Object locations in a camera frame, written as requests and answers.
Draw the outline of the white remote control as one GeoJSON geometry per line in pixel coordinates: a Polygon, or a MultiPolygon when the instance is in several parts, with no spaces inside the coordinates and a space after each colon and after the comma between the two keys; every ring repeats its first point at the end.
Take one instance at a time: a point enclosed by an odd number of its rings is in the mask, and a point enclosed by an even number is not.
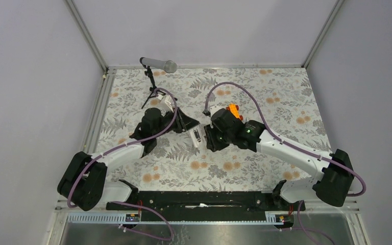
{"type": "Polygon", "coordinates": [[[189,130],[190,137],[195,148],[199,148],[203,144],[203,135],[201,125],[197,125],[189,130]]]}

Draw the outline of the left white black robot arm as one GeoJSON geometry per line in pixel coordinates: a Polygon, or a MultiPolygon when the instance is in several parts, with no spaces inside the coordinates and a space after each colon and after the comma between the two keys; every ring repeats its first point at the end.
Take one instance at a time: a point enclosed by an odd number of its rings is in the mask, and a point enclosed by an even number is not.
{"type": "Polygon", "coordinates": [[[131,210],[138,203],[133,188],[124,180],[107,183],[106,176],[148,155],[157,146],[157,137],[170,131],[178,134],[190,132],[199,125],[198,120],[181,109],[162,114],[157,108],[149,108],[130,139],[123,144],[104,153],[76,153],[57,186],[57,192],[67,199],[70,207],[79,207],[84,211],[93,209],[99,203],[113,201],[131,210]]]}

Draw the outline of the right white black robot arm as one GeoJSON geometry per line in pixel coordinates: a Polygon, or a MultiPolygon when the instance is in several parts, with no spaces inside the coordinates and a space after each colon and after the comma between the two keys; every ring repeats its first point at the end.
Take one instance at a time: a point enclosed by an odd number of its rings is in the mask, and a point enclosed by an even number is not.
{"type": "Polygon", "coordinates": [[[258,121],[243,122],[230,109],[213,106],[205,115],[211,123],[204,127],[207,149],[216,152],[234,145],[242,150],[276,157],[295,165],[309,177],[297,181],[280,181],[273,189],[272,203],[279,210],[292,203],[319,199],[341,207],[353,182],[349,155],[340,149],[334,153],[318,151],[295,141],[287,143],[258,121]]]}

